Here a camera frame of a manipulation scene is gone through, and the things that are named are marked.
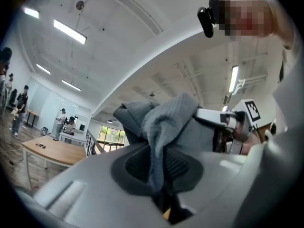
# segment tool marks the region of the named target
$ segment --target wooden floor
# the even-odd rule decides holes
[[[22,147],[22,142],[41,137],[40,132],[34,128],[20,124],[19,135],[15,137],[9,128],[12,125],[12,117],[9,112],[5,112],[3,119],[0,121],[0,163],[11,181],[13,186],[21,186],[26,190],[25,167],[23,162],[23,151],[12,151]],[[29,155],[28,169],[33,189],[38,189],[48,180],[52,179],[67,167],[59,166],[53,163],[47,163],[47,169],[44,168],[42,159]]]

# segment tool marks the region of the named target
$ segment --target white ceiling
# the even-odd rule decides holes
[[[220,110],[232,66],[241,66],[242,78],[265,73],[267,56],[251,58],[267,53],[269,39],[232,42],[218,30],[214,38],[204,37],[196,12],[209,0],[83,0],[82,11],[78,1],[28,0],[40,19],[21,13],[19,33],[36,73],[48,77],[37,70],[39,63],[54,83],[64,79],[81,88],[71,92],[90,102],[96,120],[111,118],[125,101],[164,102],[182,92]],[[54,19],[87,36],[86,44],[55,29]],[[164,49],[151,56],[156,46]]]

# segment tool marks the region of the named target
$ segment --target black shirt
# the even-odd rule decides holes
[[[25,113],[25,106],[27,105],[28,102],[28,95],[22,93],[17,97],[18,103],[17,103],[17,108],[21,109],[21,107],[24,105],[23,109],[22,109],[22,113]]]

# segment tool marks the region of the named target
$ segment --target black camera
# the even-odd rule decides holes
[[[204,8],[204,7],[199,8],[198,18],[199,18],[200,24],[203,27],[205,36],[208,38],[211,38],[213,36],[213,25],[212,24],[215,24],[212,8]]]
[[[211,38],[213,36],[213,25],[219,24],[219,1],[209,0],[209,8],[201,7],[198,11],[198,18],[203,27],[205,36]]]

